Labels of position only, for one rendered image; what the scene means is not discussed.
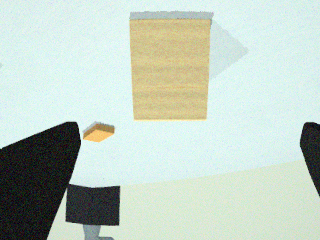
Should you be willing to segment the tan triangular block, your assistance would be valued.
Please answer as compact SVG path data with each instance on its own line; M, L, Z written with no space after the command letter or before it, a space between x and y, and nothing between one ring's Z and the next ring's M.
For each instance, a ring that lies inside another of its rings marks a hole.
M133 120L207 120L209 24L209 19L129 20Z

